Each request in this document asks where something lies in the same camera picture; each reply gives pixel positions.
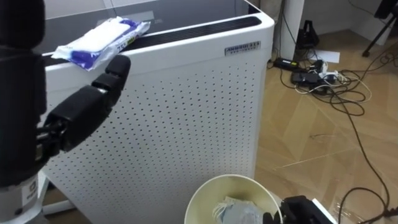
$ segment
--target packaged wipes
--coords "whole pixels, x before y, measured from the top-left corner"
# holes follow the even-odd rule
[[[148,31],[150,22],[134,22],[116,17],[88,31],[83,37],[58,46],[52,58],[62,58],[87,71],[113,58],[123,48]]]

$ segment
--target white cable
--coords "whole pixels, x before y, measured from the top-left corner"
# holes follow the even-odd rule
[[[329,83],[325,78],[330,76],[330,75],[333,75],[337,80],[339,80],[340,84],[334,85],[334,84]],[[340,87],[340,86],[344,85],[347,82],[347,78],[344,77],[343,75],[339,74],[337,71],[334,71],[334,72],[326,72],[326,75],[323,77],[323,81],[327,85],[330,85],[330,86],[333,86],[333,87]]]
[[[317,89],[319,89],[319,88],[322,88],[322,87],[330,87],[330,86],[329,86],[329,85],[320,85],[320,86],[317,86],[317,87],[313,88],[312,90],[305,91],[305,92],[303,92],[303,91],[298,91],[298,90],[297,90],[297,87],[298,87],[298,85],[296,85],[295,88],[294,88],[294,90],[295,90],[297,93],[300,93],[300,94],[309,94],[309,93],[311,93],[312,91],[317,90]]]
[[[358,79],[357,77],[347,77],[347,78],[352,78],[352,79],[355,79],[355,80],[359,81],[367,89],[367,91],[369,92],[369,98],[367,98],[364,101],[349,100],[349,99],[340,97],[341,99],[349,101],[349,102],[353,102],[353,103],[365,103],[365,102],[368,102],[369,100],[371,100],[371,98],[373,96],[372,91],[370,90],[370,88],[362,80]]]

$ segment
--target white wall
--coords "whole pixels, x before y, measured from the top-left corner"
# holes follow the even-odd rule
[[[277,25],[275,26],[274,31],[274,47],[280,48],[280,55],[283,58],[293,59],[294,51],[295,51],[295,41],[297,40],[297,34],[299,33],[300,28],[300,18],[302,17],[303,7],[305,0],[285,0],[284,6],[284,16],[286,18],[286,22],[283,17],[280,17]],[[286,26],[289,26],[290,31],[292,32],[292,36]]]
[[[360,8],[366,9],[372,14],[374,14],[377,8],[380,5],[381,0],[373,0],[373,1],[363,1],[363,0],[351,0],[355,6],[359,6]],[[352,21],[353,24],[351,26],[351,30],[355,33],[367,38],[368,40],[373,40],[375,36],[380,32],[380,30],[385,26],[379,19],[374,18],[373,15],[368,14],[362,10],[352,8]],[[387,22],[391,18],[391,15],[385,19]],[[391,29],[388,28],[385,33],[381,36],[381,38],[376,42],[379,45],[384,45],[390,34]]]
[[[318,35],[349,29],[351,6],[348,0],[305,0],[300,27],[305,20],[313,21]]]
[[[153,0],[44,0],[44,3],[46,18],[50,19],[148,1]]]
[[[47,19],[105,9],[103,0],[44,0]]]

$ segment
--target wooden floor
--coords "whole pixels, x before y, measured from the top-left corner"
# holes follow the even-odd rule
[[[340,63],[330,64],[330,70],[364,70],[385,48],[375,47],[369,58],[363,58],[361,53],[369,41],[350,31],[324,35],[321,43],[317,47],[320,50],[341,52]],[[385,197],[380,182],[365,163],[347,115],[282,86],[279,74],[277,69],[267,72],[255,179],[281,198],[317,198],[334,217],[341,198],[352,187],[367,187]],[[288,83],[289,73],[283,78]],[[396,207],[398,68],[387,65],[368,73],[364,81],[373,97],[363,104],[366,114],[353,119],[369,159],[386,181],[391,206]],[[358,112],[353,106],[348,109]],[[58,198],[62,196],[55,191],[46,200],[49,203]],[[353,193],[343,208],[342,223],[356,223],[382,211],[377,197],[367,192]],[[49,219],[53,224],[89,223],[78,211]],[[379,223],[397,223],[397,219]]]

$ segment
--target black stand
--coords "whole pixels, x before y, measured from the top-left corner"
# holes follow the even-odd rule
[[[394,22],[394,20],[397,19],[397,17],[394,15],[391,17],[391,19],[388,21],[388,23],[383,27],[383,29],[381,29],[380,33],[374,38],[374,40],[371,42],[371,44],[369,44],[369,46],[367,47],[367,49],[362,53],[362,57],[369,57],[370,53],[370,49],[373,47],[373,45],[379,40],[379,38],[381,37],[381,35],[383,35],[383,33],[387,30],[387,28],[392,24],[392,22]]]

